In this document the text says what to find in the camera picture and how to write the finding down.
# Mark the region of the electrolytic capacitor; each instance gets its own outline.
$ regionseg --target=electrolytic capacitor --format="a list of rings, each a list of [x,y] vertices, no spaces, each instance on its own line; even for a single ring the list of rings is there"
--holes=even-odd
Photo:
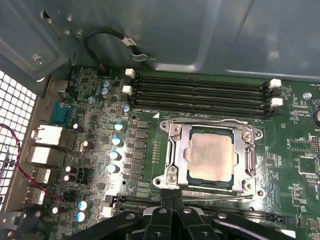
[[[86,220],[88,218],[89,214],[85,211],[81,211],[81,212],[78,212],[76,215],[75,215],[75,220],[79,223],[83,222],[84,220]]]
[[[60,206],[55,206],[52,208],[52,213],[53,214],[62,214],[67,211],[67,207],[65,205],[60,205]]]
[[[129,113],[130,113],[130,107],[129,107],[128,105],[125,105],[125,106],[122,108],[122,110],[123,110],[123,114],[124,114],[124,115],[129,115]]]
[[[83,146],[86,148],[86,149],[93,149],[95,147],[95,144],[93,142],[90,142],[90,141],[83,141]]]
[[[65,182],[74,182],[76,181],[76,176],[75,175],[64,175],[63,180]]]
[[[118,136],[112,138],[112,144],[119,148],[122,148],[124,146],[124,142]]]
[[[110,91],[106,87],[101,88],[100,93],[105,99],[110,96]]]
[[[116,174],[120,171],[120,167],[118,167],[117,165],[114,165],[114,164],[109,164],[106,167],[106,170],[108,171],[108,173]]]
[[[115,125],[114,125],[114,129],[117,131],[117,132],[123,132],[125,130],[125,126],[122,124],[122,122],[117,122]]]
[[[78,168],[76,168],[75,166],[66,166],[65,172],[68,174],[76,174],[78,172]]]
[[[102,83],[103,88],[110,89],[111,88],[111,83],[108,80],[104,80]]]
[[[85,211],[91,207],[91,204],[89,201],[81,201],[78,203],[78,209],[80,211]]]
[[[109,157],[110,157],[111,160],[117,160],[118,161],[118,160],[121,159],[121,155],[116,151],[111,151],[109,153]]]
[[[80,126],[78,123],[73,124],[73,129],[79,133],[83,133],[85,131],[83,126]]]

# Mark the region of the red and black wire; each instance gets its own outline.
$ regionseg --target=red and black wire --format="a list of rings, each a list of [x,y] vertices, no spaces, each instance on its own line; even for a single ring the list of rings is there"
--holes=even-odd
[[[25,176],[29,181],[30,183],[32,183],[32,185],[34,185],[36,188],[40,189],[41,191],[44,192],[44,194],[48,197],[51,197],[51,198],[54,198],[54,199],[57,199],[57,200],[63,200],[63,198],[61,196],[58,196],[58,195],[54,195],[54,194],[50,194],[43,186],[41,186],[39,183],[37,183],[35,181],[35,179],[30,176],[29,174],[27,174],[20,166],[20,158],[21,158],[21,143],[20,143],[20,140],[19,138],[17,137],[15,131],[13,129],[11,129],[9,126],[3,124],[3,123],[0,123],[0,127],[1,128],[4,128],[4,129],[7,129],[12,137],[15,139],[15,144],[18,148],[17,150],[17,156],[16,156],[16,162],[15,162],[15,166],[17,168],[17,170],[23,174],[23,176]]]

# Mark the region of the cpu socket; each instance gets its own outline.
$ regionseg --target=cpu socket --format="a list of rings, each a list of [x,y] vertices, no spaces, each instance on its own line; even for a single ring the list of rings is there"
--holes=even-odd
[[[255,140],[263,137],[261,130],[235,119],[194,118],[165,120],[160,128],[168,133],[166,164],[154,186],[228,196],[265,194],[255,179]]]

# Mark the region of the white grille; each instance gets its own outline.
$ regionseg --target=white grille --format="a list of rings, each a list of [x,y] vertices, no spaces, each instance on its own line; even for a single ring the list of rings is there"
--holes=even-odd
[[[36,95],[0,71],[0,123],[10,126],[24,140]],[[0,127],[0,211],[13,176],[18,148],[11,133]]]

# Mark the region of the green circuit board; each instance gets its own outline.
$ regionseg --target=green circuit board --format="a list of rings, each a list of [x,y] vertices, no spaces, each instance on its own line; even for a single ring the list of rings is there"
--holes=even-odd
[[[151,71],[139,71],[139,74],[179,79],[192,76]],[[105,195],[121,194],[149,199],[159,197],[160,191],[153,186],[152,179],[164,172],[168,141],[167,133],[159,129],[161,121],[177,117],[210,120],[226,118],[152,109],[131,109],[129,115],[125,115],[124,104],[118,101],[121,92],[120,82],[124,77],[124,70],[113,70],[110,76],[99,76],[93,68],[76,67],[73,71],[71,80],[79,95],[76,102],[64,106],[70,110],[67,125],[70,128],[74,123],[78,123],[84,126],[85,131],[77,134],[74,150],[67,153],[64,165],[90,169],[89,182],[78,185],[65,183],[62,181],[64,173],[61,170],[55,192],[58,194],[62,191],[76,190],[77,202],[87,200],[92,206],[88,210],[88,218],[81,223],[75,219],[77,202],[69,202],[66,213],[46,217],[44,220],[50,227],[50,239],[62,239],[64,235],[77,233],[116,214],[116,211],[105,203]],[[208,75],[197,77],[213,79]],[[111,95],[108,98],[103,98],[100,94],[104,80],[109,80],[112,84]],[[261,79],[235,77],[216,77],[213,81],[256,85],[265,82]],[[292,217],[294,221],[291,224],[274,227],[295,231],[297,239],[320,240],[320,128],[312,118],[313,112],[320,105],[320,84],[283,80],[281,91],[284,102],[283,115],[269,119],[240,119],[248,121],[264,133],[264,137],[255,143],[255,154],[257,185],[265,190],[266,197],[247,203],[216,201],[204,204],[254,209]],[[304,93],[311,93],[312,98],[304,99]],[[89,97],[95,97],[95,103],[89,104]],[[137,150],[130,146],[115,147],[111,139],[118,136],[126,145],[134,142],[138,121],[148,122],[146,148],[138,150],[143,152],[143,157],[136,161],[138,166],[133,169],[132,159],[127,157],[127,154]],[[123,123],[125,131],[115,132],[114,126],[117,122]],[[93,142],[94,149],[81,153],[79,149],[84,140]],[[119,174],[107,172],[107,166],[112,162],[109,158],[109,152],[112,150],[116,150],[122,156],[121,161],[117,163],[120,167]],[[126,168],[125,164],[131,165],[131,168]]]

